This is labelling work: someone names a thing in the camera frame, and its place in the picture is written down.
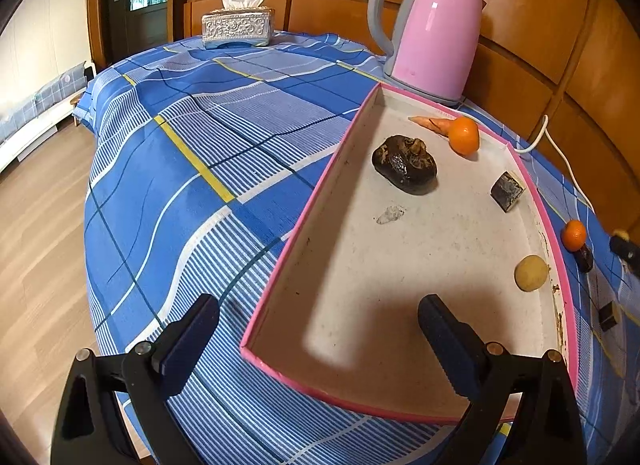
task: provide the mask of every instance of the potato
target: potato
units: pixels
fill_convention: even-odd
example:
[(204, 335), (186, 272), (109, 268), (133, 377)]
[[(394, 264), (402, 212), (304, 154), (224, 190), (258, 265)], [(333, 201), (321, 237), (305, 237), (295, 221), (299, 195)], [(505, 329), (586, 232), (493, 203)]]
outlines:
[(522, 291), (534, 291), (545, 284), (549, 267), (539, 255), (531, 254), (516, 265), (513, 277)]

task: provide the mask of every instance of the kettle base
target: kettle base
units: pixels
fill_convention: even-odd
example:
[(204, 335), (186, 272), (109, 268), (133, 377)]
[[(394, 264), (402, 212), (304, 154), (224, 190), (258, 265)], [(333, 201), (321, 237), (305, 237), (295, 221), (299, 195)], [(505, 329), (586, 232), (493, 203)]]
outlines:
[(457, 100), (445, 99), (438, 95), (427, 93), (426, 91), (420, 90), (414, 86), (411, 86), (410, 84), (399, 81), (398, 79), (390, 76), (387, 73), (385, 73), (385, 79), (393, 86), (402, 88), (403, 90), (407, 90), (412, 93), (416, 93), (417, 95), (420, 95), (420, 97), (424, 97), (425, 99), (429, 99), (433, 102), (437, 102), (438, 104), (443, 104), (448, 108), (457, 108), (460, 105), (460, 99), (457, 99)]

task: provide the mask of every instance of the wooden wall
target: wooden wall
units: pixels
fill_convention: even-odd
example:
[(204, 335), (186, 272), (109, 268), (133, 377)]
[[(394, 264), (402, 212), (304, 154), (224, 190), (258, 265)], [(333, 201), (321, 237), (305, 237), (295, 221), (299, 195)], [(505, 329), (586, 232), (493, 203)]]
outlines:
[[(401, 0), (386, 0), (391, 32)], [(615, 0), (485, 0), (481, 37), (465, 95), (522, 137), (541, 117), (572, 163), (607, 230), (640, 238), (640, 39)], [(367, 27), (367, 0), (266, 0), (276, 27), (336, 32), (379, 52)], [(185, 4), (185, 36), (221, 0)], [(545, 141), (540, 150), (566, 168)]]

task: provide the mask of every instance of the white wall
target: white wall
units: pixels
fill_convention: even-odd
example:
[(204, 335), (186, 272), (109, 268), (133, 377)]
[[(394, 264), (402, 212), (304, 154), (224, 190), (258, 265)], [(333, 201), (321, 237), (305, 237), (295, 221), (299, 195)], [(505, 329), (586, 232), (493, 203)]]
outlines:
[(0, 36), (0, 115), (90, 59), (86, 0), (23, 0)]

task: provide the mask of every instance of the metal screw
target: metal screw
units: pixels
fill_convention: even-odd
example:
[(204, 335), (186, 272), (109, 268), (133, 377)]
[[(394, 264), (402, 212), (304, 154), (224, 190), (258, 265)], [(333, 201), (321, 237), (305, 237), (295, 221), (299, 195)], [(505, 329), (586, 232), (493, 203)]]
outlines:
[(549, 360), (551, 362), (562, 362), (562, 355), (559, 351), (549, 350), (548, 352), (546, 352), (546, 356), (549, 357)]
[(87, 348), (82, 348), (76, 353), (76, 360), (82, 362), (83, 360), (87, 360), (89, 355), (91, 355), (91, 352)]
[(136, 344), (133, 350), (138, 355), (146, 355), (151, 351), (151, 342), (149, 342), (148, 340), (143, 340), (142, 342)]
[(502, 353), (504, 353), (502, 344), (498, 342), (489, 342), (489, 344), (486, 345), (486, 350), (491, 353), (491, 355), (502, 355)]

